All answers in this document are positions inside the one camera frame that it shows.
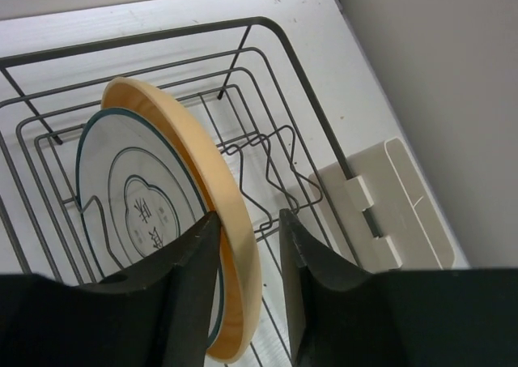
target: metal wire rack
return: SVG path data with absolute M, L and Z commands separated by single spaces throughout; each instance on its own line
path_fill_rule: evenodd
M 289 207 L 297 214 L 305 212 L 308 218 L 312 220 L 312 223 L 314 223 L 316 234 L 328 246 L 332 246 L 332 239 L 345 238 L 348 242 L 346 230 L 338 217 L 333 203 L 329 199 L 329 194 L 304 142 L 301 130 L 295 122 L 294 115 L 270 60 L 262 49 L 247 45 L 248 37 L 254 26 L 268 28 L 274 33 L 278 42 L 280 42 L 283 52 L 295 72 L 295 77 L 298 79 L 309 104 L 312 106 L 312 114 L 315 115 L 316 120 L 320 124 L 320 129 L 324 131 L 325 137 L 329 141 L 327 147 L 331 147 L 333 150 L 345 176 L 347 178 L 353 177 L 346 158 L 331 131 L 315 92 L 289 40 L 282 29 L 269 19 L 258 17 L 200 24 L 187 28 L 177 28 L 137 36 L 125 36 L 85 45 L 51 49 L 0 59 L 0 72 L 2 72 L 6 81 L 18 95 L 1 102 L 0 109 L 3 111 L 8 105 L 24 104 L 32 113 L 31 116 L 19 121 L 15 129 L 15 137 L 19 145 L 19 150 L 16 151 L 23 154 L 25 165 L 20 168 L 19 163 L 14 162 L 13 146 L 7 144 L 2 133 L 0 133 L 0 149 L 5 157 L 6 166 L 11 173 L 23 208 L 27 212 L 30 225 L 36 235 L 42 254 L 48 263 L 49 274 L 54 279 L 63 282 L 75 282 L 77 284 L 96 282 L 118 268 L 122 268 L 125 264 L 114 253 L 113 241 L 110 240 L 107 232 L 102 203 L 98 198 L 94 197 L 84 203 L 84 207 L 79 206 L 74 183 L 69 178 L 70 167 L 68 165 L 70 162 L 68 159 L 70 157 L 67 159 L 60 152 L 60 148 L 67 143 L 71 144 L 72 149 L 75 147 L 74 142 L 86 123 L 84 121 L 85 114 L 81 116 L 81 112 L 86 113 L 87 119 L 88 114 L 92 112 L 91 109 L 96 109 L 100 101 L 90 100 L 72 106 L 58 106 L 57 109 L 48 109 L 45 113 L 41 113 L 38 110 L 35 101 L 50 96 L 60 96 L 70 92 L 86 90 L 90 87 L 100 87 L 115 76 L 153 77 L 156 74 L 174 72 L 175 80 L 172 82 L 155 82 L 155 84 L 168 92 L 174 92 L 174 95 L 180 102 L 197 113 L 197 117 L 205 125 L 206 129 L 213 134 L 214 142 L 229 165 L 231 167 L 232 165 L 235 166 L 234 175 L 251 212 L 257 241 L 262 245 L 266 255 L 269 255 L 268 260 L 270 262 L 267 266 L 270 264 L 274 266 L 279 279 L 281 279 L 281 268 L 277 256 L 278 243 L 275 240 L 275 236 L 278 231 L 278 210 L 281 207 Z M 11 68 L 26 65 L 95 54 L 106 50 L 118 50 L 132 45 L 145 45 L 156 41 L 174 41 L 174 39 L 183 36 L 208 36 L 211 33 L 227 30 L 244 30 L 236 49 L 219 50 L 218 52 L 192 56 L 174 62 L 163 62 L 155 66 L 146 66 L 119 74 L 109 74 L 49 90 L 26 94 L 11 72 Z M 259 58 L 263 66 L 262 68 L 265 69 L 264 73 L 267 75 L 271 90 L 276 93 L 278 98 L 278 106 L 281 107 L 282 114 L 284 115 L 283 119 L 279 120 L 278 108 L 270 107 L 268 101 L 270 95 L 266 96 L 263 92 L 262 81 L 248 67 L 240 65 L 240 57 L 247 53 L 256 55 L 256 58 Z M 228 65 L 228 59 L 231 59 L 230 66 Z M 214 60 L 218 63 L 216 67 L 219 68 L 211 67 L 210 70 L 207 70 L 203 67 L 201 74 L 199 74 L 200 70 L 198 70 L 198 74 L 194 76 L 183 76 L 182 69 Z M 247 87 L 242 86 L 242 83 L 238 82 L 244 79 L 246 80 Z M 253 94 L 253 101 L 250 100 L 251 93 Z M 222 125 L 222 104 L 224 104 L 225 111 L 228 113 L 223 118 L 223 124 L 232 122 L 231 130 L 227 130 L 228 125 Z M 68 118 L 76 117 L 75 115 L 81 118 L 70 124 Z M 57 128 L 53 124 L 54 122 L 60 122 L 61 124 Z M 33 127 L 35 123 L 40 125 L 38 134 L 33 134 L 33 131 L 26 130 L 28 127 Z M 302 164 L 307 165 L 308 168 L 305 171 L 300 171 L 301 169 L 297 163 L 299 163 L 299 166 Z M 25 169 L 26 167 L 30 174 L 27 174 L 27 170 L 21 174 L 20 169 Z M 314 174 L 316 181 L 308 179 L 309 173 Z M 34 196 L 28 194 L 28 180 L 32 180 L 30 186 L 36 185 L 37 193 L 40 196 L 36 202 L 33 199 Z M 268 193 L 270 197 L 273 195 L 276 198 L 275 203 L 265 203 L 263 198 L 257 195 L 257 190 L 253 188 L 260 185 L 266 185 L 270 188 Z M 16 223 L 12 223 L 8 215 L 8 203 L 16 200 L 18 199 L 4 198 L 4 201 L 2 201 L 2 198 L 0 198 L 0 217 L 21 271 L 30 273 L 34 271 L 31 260 L 28 259 L 24 251 L 23 241 L 20 241 L 18 238 Z M 329 236 L 329 229 L 326 228 L 326 223 L 318 209 L 318 205 L 322 201 L 326 201 L 329 204 L 341 236 Z M 48 232 L 49 226 L 47 224 L 44 226 L 40 222 L 41 212 L 35 211 L 35 207 L 45 209 L 45 215 L 48 216 L 50 221 L 47 224 L 53 227 L 51 229 L 52 236 Z M 94 208 L 96 208 L 95 211 L 98 212 L 100 222 L 103 225 L 104 236 L 101 241 L 104 241 L 103 249 L 106 253 L 105 256 L 100 255 L 99 249 L 94 247 L 95 244 L 83 235 L 81 227 L 77 223 L 80 214 L 92 211 Z M 372 234 L 379 236 L 372 215 L 368 212 L 364 213 L 364 215 Z M 54 249 L 54 245 L 50 241 L 52 239 L 55 240 L 55 238 L 59 242 L 60 250 L 64 252 L 64 261 L 57 258 L 57 249 Z M 352 245 L 349 244 L 349 246 L 355 256 Z M 74 275 L 71 281 L 70 277 L 68 280 L 65 279 L 63 268 L 70 268 Z M 265 297 L 263 297 L 264 320 L 261 320 L 258 332 L 261 332 L 261 326 L 268 326 L 273 330 L 272 333 L 275 334 L 275 337 L 266 336 L 268 339 L 263 340 L 258 338 L 261 337 L 261 333 L 256 334 L 251 344 L 250 352 L 248 352 L 248 361 L 254 361 L 253 363 L 259 366 L 289 365 L 290 355 L 287 345 L 286 323 L 282 322 L 284 319 L 282 314 L 276 314 L 272 310 L 271 301 L 266 293 Z M 279 307 L 277 305 L 275 303 L 275 309 L 284 309 L 283 306 Z M 267 343 L 262 345 L 263 348 L 278 348 L 280 350 L 280 356 L 275 358 L 274 363 L 271 360 L 265 359 L 265 353 L 258 349 L 258 342 Z

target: yellow plate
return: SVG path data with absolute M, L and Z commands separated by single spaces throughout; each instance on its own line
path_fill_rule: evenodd
M 121 107 L 153 124 L 180 153 L 208 208 L 222 221 L 225 284 L 223 324 L 207 354 L 232 363 L 247 348 L 261 310 L 261 265 L 252 223 L 227 163 L 200 123 L 178 101 L 148 83 L 116 78 L 104 90 L 102 109 Z

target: chinese character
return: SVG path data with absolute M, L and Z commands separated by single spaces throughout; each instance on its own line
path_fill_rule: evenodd
M 148 232 L 151 236 L 151 240 L 153 241 L 153 247 L 156 249 L 163 247 L 162 237 L 159 235 L 156 227 L 153 228 L 153 232 Z
M 140 213 L 138 216 L 147 224 L 147 219 L 151 217 L 149 207 L 147 207 L 146 200 L 144 198 L 137 198 L 135 205 L 133 206 Z

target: plate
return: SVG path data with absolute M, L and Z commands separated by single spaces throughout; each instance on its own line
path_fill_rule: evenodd
M 136 263 L 178 238 L 208 205 L 178 152 L 147 120 L 121 108 L 101 110 L 79 140 L 79 202 L 96 195 L 125 258 Z M 94 247 L 104 235 L 97 214 L 83 217 Z M 225 306 L 222 266 L 216 277 L 208 346 L 218 337 Z
M 111 107 L 128 109 L 151 123 L 185 162 L 207 210 L 218 212 L 223 226 L 224 312 L 207 354 L 227 363 L 236 361 L 257 327 L 262 282 L 252 223 L 234 177 L 199 122 L 167 93 L 136 79 L 117 78 L 106 87 L 101 103 L 102 109 Z

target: dish rack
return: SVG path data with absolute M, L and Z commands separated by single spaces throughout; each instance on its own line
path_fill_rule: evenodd
M 79 207 L 74 158 L 104 85 L 116 76 L 140 78 L 171 92 L 200 120 L 246 198 L 260 247 L 264 309 L 236 365 L 290 365 L 279 209 L 290 208 L 331 248 L 345 239 L 357 257 L 318 170 L 337 161 L 346 178 L 354 174 L 284 31 L 262 17 L 195 24 L 2 58 L 0 72 L 15 93 L 0 103 L 0 121 L 10 123 L 0 132 L 6 161 L 0 216 L 7 237 L 0 254 L 10 257 L 3 260 L 8 271 L 18 271 L 17 263 L 24 273 L 84 284 L 124 267 L 111 250 L 100 201 L 90 198 Z M 333 159 L 322 159 L 320 150 Z M 330 217 L 323 216 L 323 203 Z M 83 234 L 80 214 L 88 211 L 98 212 L 104 226 L 105 260 Z M 369 211 L 363 215 L 379 236 Z

